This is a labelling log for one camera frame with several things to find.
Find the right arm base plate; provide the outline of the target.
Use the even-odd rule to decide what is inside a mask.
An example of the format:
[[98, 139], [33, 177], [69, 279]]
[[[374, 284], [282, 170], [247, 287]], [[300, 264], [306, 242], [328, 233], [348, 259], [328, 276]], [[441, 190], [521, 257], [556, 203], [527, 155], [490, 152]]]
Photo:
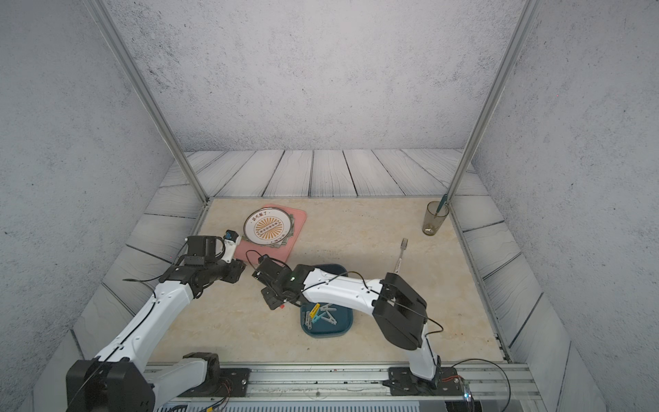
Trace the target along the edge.
[[454, 367], [440, 367], [431, 380], [412, 374], [409, 367], [390, 367], [382, 382], [391, 396], [462, 397], [463, 385]]

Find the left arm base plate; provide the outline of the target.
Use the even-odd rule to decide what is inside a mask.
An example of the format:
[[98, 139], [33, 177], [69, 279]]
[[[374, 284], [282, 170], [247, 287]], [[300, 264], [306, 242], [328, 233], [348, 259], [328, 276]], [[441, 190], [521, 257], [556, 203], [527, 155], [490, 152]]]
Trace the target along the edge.
[[183, 392], [181, 398], [245, 398], [250, 368], [211, 370], [202, 384]]

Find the teal storage box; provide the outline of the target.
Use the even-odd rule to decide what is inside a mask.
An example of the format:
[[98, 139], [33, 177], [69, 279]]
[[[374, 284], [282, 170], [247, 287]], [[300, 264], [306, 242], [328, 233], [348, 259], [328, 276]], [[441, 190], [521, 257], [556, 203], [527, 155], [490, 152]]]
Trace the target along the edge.
[[[353, 309], [348, 305], [348, 292], [340, 287], [347, 284], [348, 271], [339, 264], [317, 264], [309, 269], [305, 280], [303, 294], [300, 296], [300, 325], [310, 337], [332, 338], [345, 335], [353, 325]], [[315, 317], [309, 319], [307, 314], [315, 304], [332, 305], [336, 308], [333, 316], [336, 325], [329, 324]]]

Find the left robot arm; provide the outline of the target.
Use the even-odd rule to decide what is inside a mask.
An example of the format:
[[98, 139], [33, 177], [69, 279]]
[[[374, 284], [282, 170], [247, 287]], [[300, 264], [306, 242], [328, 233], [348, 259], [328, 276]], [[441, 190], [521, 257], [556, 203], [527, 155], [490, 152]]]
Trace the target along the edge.
[[239, 259], [210, 263], [200, 257], [191, 266], [170, 269], [150, 300], [92, 360], [78, 360], [66, 374], [69, 411], [155, 411], [189, 391], [231, 395], [233, 383], [221, 374], [215, 354], [191, 354], [146, 377], [155, 347], [180, 313], [216, 281], [236, 283], [245, 269]]

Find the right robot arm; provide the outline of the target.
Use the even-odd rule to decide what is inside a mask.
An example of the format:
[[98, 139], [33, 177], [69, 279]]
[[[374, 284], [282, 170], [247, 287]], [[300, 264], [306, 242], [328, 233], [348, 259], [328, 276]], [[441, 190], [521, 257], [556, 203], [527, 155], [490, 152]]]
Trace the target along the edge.
[[262, 295], [272, 310], [286, 304], [332, 304], [371, 316], [386, 341], [403, 350], [416, 380], [436, 388], [439, 358], [427, 339], [427, 302], [396, 273], [383, 279], [351, 278], [318, 266], [290, 268], [268, 256], [258, 261], [252, 276], [264, 285]]

